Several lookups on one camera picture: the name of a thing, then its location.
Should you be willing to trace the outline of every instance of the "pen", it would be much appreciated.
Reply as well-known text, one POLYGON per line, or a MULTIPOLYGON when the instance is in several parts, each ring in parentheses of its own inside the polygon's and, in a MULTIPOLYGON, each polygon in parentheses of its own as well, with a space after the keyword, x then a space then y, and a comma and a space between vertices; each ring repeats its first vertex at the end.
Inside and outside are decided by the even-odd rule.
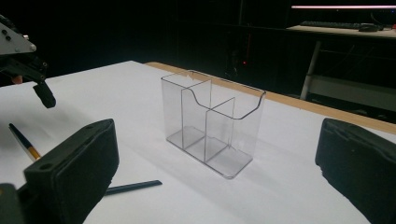
POLYGON ((144 188, 148 188, 148 187, 158 186, 161 184, 162 184, 162 182, 159 180, 152 180, 152 181, 142 182, 142 183, 137 183, 137 184, 112 187, 112 188, 107 189, 105 196, 111 195, 111 194, 116 194, 116 193, 122 193, 125 191, 135 190, 135 189, 144 189, 144 188))
POLYGON ((28 155, 30 155, 33 161, 37 161, 40 159, 40 154, 35 150, 33 145, 27 140, 25 136, 15 127, 12 123, 9 123, 9 129, 14 133, 15 137, 19 140, 19 142, 24 146, 28 155))

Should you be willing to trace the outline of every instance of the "white table surface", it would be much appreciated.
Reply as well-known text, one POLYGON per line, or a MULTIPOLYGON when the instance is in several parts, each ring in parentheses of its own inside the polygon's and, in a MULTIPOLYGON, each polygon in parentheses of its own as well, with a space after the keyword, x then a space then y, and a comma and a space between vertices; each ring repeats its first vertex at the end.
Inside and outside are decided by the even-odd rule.
POLYGON ((51 109, 35 83, 0 88, 0 183, 19 188, 32 163, 9 123, 44 155, 83 126, 114 119, 120 166, 111 186, 163 184, 106 196, 84 223, 368 223, 315 165, 324 116, 265 100, 254 160, 228 180, 165 141, 161 77, 169 74, 126 62, 48 78, 51 109))
POLYGON ((377 31, 377 32, 359 32, 358 30, 351 30, 351 29, 301 26, 301 25, 291 26, 288 29, 298 30, 298 31, 307 31, 307 32, 313 32, 313 33, 396 38, 396 30, 389 30, 389 29, 386 29, 383 31, 377 31))

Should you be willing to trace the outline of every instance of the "acrylic desk organizer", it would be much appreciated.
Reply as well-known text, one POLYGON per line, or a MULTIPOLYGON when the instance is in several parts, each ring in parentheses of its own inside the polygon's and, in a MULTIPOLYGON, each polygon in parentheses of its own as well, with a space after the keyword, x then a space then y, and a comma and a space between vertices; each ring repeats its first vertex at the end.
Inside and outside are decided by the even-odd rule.
POLYGON ((226 178, 252 160, 265 91, 196 71, 162 77, 166 140, 226 178))

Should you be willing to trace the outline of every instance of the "robotic arm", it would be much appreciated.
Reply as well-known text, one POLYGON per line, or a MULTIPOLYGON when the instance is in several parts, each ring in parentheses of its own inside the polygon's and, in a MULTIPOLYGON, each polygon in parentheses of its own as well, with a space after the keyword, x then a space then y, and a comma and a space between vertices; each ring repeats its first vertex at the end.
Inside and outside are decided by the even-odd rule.
POLYGON ((0 30, 0 72, 9 77, 23 76, 37 83, 34 90, 43 105, 54 107, 56 100, 45 82, 48 65, 33 54, 36 46, 2 15, 0 30))

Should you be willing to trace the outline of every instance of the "dark background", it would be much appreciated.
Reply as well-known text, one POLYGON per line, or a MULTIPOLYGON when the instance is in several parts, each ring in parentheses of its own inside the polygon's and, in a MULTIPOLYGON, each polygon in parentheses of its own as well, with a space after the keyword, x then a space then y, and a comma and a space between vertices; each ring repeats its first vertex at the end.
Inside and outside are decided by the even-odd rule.
MULTIPOLYGON (((372 19, 368 12, 296 11, 292 3, 298 2, 22 0, 2 3, 0 14, 37 45, 48 77, 126 61, 159 62, 298 97, 316 39, 286 35, 284 28, 304 20, 372 19)), ((375 16, 396 22, 388 13, 375 16)), ((396 88, 395 44, 333 40, 323 46, 318 74, 396 88)))

